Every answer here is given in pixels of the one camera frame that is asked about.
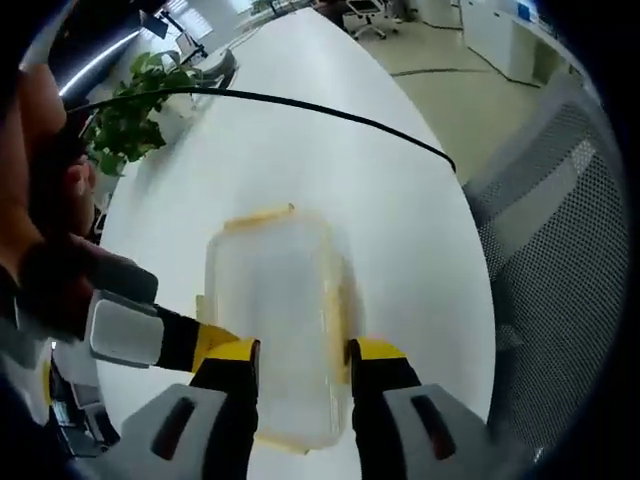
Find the floor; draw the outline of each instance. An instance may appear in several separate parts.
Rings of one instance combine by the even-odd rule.
[[[465,183],[531,114],[540,89],[506,80],[464,45],[462,32],[418,22],[396,27],[385,40],[367,32],[359,41],[394,75]],[[456,71],[411,73],[425,69]]]

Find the gray mesh chair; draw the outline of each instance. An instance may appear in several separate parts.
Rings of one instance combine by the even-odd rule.
[[[605,114],[568,75],[464,186],[496,319],[489,427],[539,455],[570,426],[616,332],[629,268],[622,161]]]

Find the clear plastic box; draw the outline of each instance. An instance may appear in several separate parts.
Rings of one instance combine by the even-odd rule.
[[[209,243],[205,311],[260,340],[256,438],[292,451],[334,445],[343,429],[341,268],[322,219],[280,212],[234,220]]]

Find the white plastic part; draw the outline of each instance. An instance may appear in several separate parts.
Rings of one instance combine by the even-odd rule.
[[[95,302],[89,333],[92,354],[134,367],[155,365],[160,358],[164,325],[108,298]]]

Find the green leaves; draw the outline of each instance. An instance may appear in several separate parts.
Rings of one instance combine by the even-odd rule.
[[[165,56],[171,59],[170,67],[162,61]],[[130,71],[131,81],[120,82],[114,89],[115,97],[192,86],[203,78],[202,70],[180,65],[180,55],[173,50],[153,55],[145,52],[133,61]],[[96,114],[85,139],[102,172],[119,175],[124,163],[136,162],[166,144],[160,126],[148,117],[152,111],[161,112],[168,98],[169,95],[131,98]]]
[[[120,176],[120,165],[126,162],[124,158],[105,151],[96,151],[95,156],[102,173],[112,177]]]

